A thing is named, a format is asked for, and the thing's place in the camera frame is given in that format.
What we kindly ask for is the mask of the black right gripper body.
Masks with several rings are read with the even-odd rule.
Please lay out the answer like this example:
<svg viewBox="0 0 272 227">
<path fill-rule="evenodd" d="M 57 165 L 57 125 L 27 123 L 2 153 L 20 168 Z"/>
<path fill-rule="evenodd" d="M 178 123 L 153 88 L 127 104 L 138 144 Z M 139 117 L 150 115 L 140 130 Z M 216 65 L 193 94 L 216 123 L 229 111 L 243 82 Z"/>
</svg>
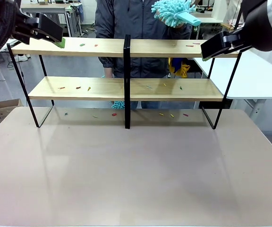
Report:
<svg viewBox="0 0 272 227">
<path fill-rule="evenodd" d="M 242 39 L 259 51 L 272 51 L 272 0 L 244 0 Z"/>
</svg>

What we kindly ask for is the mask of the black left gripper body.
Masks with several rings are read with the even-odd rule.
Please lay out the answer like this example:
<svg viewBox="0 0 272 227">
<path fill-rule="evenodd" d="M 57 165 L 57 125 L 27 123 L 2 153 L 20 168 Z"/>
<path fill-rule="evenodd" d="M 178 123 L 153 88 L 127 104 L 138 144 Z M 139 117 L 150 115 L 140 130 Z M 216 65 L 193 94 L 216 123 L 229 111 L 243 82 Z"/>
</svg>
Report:
<svg viewBox="0 0 272 227">
<path fill-rule="evenodd" d="M 30 38 L 35 38 L 34 29 L 37 26 L 37 17 L 30 17 L 21 12 L 18 7 L 12 7 L 11 35 L 22 43 L 30 44 Z"/>
</svg>

